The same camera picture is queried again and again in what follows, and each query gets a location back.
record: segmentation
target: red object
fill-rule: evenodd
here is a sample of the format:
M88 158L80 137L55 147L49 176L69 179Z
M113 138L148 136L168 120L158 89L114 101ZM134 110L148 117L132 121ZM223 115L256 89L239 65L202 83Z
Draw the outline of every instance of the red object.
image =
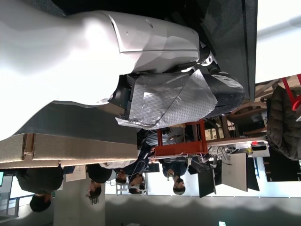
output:
M162 146L163 145L162 130L157 129L157 134L158 134L158 146Z
M183 154L199 154L208 153L208 147L205 136L205 121L201 119L196 122L189 122L186 125L200 124L201 141L195 141L190 143L180 143L175 145L162 145L162 131L157 130L158 134L158 146L155 147L155 156L167 156L167 155L183 155Z
M298 77L299 83L301 84L301 74L298 74L297 77ZM296 111L297 108L299 107L299 105L301 104L301 96L297 96L297 97L295 98L295 97L293 96L293 93L292 93L290 87L288 86L288 83L287 83L286 78L282 78L282 81L283 81L284 87L285 87L285 89L286 89L286 93L287 93L287 95L288 95L288 98L289 98L290 101L291 101L292 110L293 110L293 111Z
M180 143L175 145L164 145L155 147L155 156L167 155L183 155L183 154L198 154L207 153L208 150L203 150L203 142Z

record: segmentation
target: person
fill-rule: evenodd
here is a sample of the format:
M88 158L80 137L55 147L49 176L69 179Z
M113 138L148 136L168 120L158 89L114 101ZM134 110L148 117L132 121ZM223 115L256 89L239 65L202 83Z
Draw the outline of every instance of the person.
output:
M182 195L186 191L185 183L181 176L183 176L187 170L187 164L183 161L164 162L162 163L163 174L165 177L172 177L174 180L174 193Z
M42 212L49 208L52 192L63 182L63 169L58 167L19 169L16 178L22 190L35 193L30 202L34 212Z
M86 167L91 179L88 188L88 197L91 200L91 204L93 204L98 202L98 197L102 193L102 184L111 177L112 170L103 168L99 164L91 164Z
M147 135L149 134L149 132L150 132L149 130L145 130L145 129L141 129L137 132L137 150L138 150L137 156L139 156L141 147L143 146L143 143ZM100 166L107 169L122 169L135 162L136 160L105 162L105 163L100 163ZM126 183L126 181L122 179L121 181L119 181L119 183L124 184Z
M130 188L128 192L130 192L131 194L142 194L142 191L135 188Z
M139 152L138 159L124 167L115 169L117 173L116 183L118 185L124 185L127 182L127 176L131 186L137 186L144 182L142 173L146 170L149 163L148 157L155 151L154 147L143 143L141 151Z

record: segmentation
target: quilted fabric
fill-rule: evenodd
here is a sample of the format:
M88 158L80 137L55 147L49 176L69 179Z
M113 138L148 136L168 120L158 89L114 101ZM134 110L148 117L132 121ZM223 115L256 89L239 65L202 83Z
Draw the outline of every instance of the quilted fabric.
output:
M208 115L217 100L200 70L188 74L142 74L135 83L129 119L119 125L159 129Z
M268 140L273 149L287 158L301 160L301 122L296 121L286 90L280 86L271 99Z

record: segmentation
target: black jacket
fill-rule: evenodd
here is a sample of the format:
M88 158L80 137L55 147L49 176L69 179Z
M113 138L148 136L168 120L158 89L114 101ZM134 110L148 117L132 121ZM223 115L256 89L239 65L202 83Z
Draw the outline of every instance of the black jacket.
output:
M99 164L91 164L87 165L87 172L91 180L103 184L111 177L112 169L103 168Z
M268 119L270 146L292 160L301 160L301 122L296 121L286 90L274 90Z
M63 169L60 166L19 169L16 177L22 190L47 194L60 188L63 182Z
M162 163L162 169L163 174L165 177L168 177L167 172L169 169L172 169L174 171L174 176L183 176L187 169L187 164L183 161L175 161L175 162L161 162Z
M153 146L148 145L146 142L143 143L138 159L131 165L124 168L115 169L115 171L123 170L127 175L135 175L140 172L144 172L149 163L148 157L151 156L151 148Z

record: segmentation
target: dark shirt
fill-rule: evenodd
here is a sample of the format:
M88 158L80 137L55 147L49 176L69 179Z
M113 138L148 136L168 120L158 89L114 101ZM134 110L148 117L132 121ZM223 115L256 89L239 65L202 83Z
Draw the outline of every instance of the dark shirt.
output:
M111 177L112 169L103 168L99 164L91 164L87 165L87 172L91 180L103 184Z
M162 162L162 170L165 177L167 177L167 172L169 169L174 171L174 176L183 176L187 169L187 164L183 161L175 162Z
M63 182L63 169L59 167L20 169L16 173L24 191L47 194L56 191Z
M115 169L116 172L123 170L127 175L135 175L137 173L142 173L146 170L149 163L148 157L151 156L151 148L153 146L148 145L146 142L143 143L140 150L138 159L131 165L124 168Z

